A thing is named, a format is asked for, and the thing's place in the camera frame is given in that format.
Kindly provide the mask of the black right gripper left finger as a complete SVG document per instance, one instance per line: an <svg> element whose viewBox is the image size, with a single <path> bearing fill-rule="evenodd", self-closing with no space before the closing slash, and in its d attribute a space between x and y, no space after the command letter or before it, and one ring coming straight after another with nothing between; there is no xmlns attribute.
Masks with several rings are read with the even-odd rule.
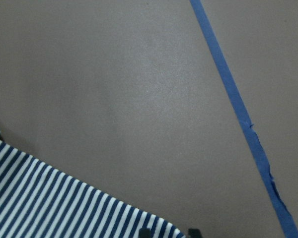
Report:
<svg viewBox="0 0 298 238"><path fill-rule="evenodd" d="M149 228L141 228L139 229L139 238L150 238L151 231Z"/></svg>

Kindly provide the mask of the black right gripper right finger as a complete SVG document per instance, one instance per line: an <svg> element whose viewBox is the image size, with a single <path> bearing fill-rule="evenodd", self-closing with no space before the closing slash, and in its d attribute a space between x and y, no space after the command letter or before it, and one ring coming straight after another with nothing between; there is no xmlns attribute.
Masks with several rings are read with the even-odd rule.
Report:
<svg viewBox="0 0 298 238"><path fill-rule="evenodd" d="M189 228L188 238L202 238L201 231L199 229Z"/></svg>

